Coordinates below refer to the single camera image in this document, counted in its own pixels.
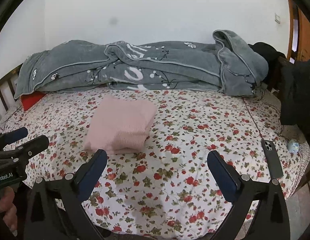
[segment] small light blue object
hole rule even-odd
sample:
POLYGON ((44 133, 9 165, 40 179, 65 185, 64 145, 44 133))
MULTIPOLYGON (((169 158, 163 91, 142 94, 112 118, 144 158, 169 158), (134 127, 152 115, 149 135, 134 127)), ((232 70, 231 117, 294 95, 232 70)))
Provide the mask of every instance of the small light blue object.
POLYGON ((299 144, 296 140, 294 139, 291 139, 289 141, 289 143, 287 144, 287 149, 290 153, 294 153, 294 154, 297 154, 298 152, 298 149, 299 149, 299 144))

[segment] folded gray blanket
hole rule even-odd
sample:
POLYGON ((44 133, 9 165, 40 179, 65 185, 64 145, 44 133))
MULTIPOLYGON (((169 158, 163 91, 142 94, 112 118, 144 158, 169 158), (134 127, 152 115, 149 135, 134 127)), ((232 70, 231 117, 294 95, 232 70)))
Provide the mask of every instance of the folded gray blanket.
POLYGON ((213 37, 215 44, 69 41, 26 59, 15 98, 35 90, 76 92, 101 84, 119 90, 192 89, 253 95, 267 75, 266 60, 232 31, 217 30, 213 37))

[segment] red object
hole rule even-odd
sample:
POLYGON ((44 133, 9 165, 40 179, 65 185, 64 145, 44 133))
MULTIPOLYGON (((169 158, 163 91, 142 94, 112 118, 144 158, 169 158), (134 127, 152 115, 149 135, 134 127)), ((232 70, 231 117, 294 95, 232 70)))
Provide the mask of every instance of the red object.
POLYGON ((21 103, 24 107, 24 111, 27 111, 29 108, 31 108, 34 104, 36 104, 40 99, 42 99, 46 94, 35 91, 34 93, 30 95, 22 95, 20 97, 21 103))

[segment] black fabric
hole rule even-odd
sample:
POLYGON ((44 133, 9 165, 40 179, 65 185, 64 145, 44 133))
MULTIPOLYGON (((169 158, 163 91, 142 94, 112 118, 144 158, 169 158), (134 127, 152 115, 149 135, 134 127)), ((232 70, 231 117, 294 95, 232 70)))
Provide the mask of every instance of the black fabric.
POLYGON ((263 80, 263 82, 269 84, 271 77, 274 74, 278 57, 286 58, 286 56, 283 53, 278 52, 269 44, 264 42, 257 42, 254 45, 249 44, 249 46, 253 51, 261 55, 267 61, 268 74, 266 78, 263 80))
POLYGON ((287 61, 281 73, 280 122, 283 125, 297 124, 310 137, 310 60, 295 64, 287 61))

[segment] light switch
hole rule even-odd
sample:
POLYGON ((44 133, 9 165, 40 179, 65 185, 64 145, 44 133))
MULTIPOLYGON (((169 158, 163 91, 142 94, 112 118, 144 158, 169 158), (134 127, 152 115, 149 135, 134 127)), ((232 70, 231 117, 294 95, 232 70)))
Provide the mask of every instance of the light switch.
POLYGON ((275 22, 280 24, 280 17, 275 13, 275 22))

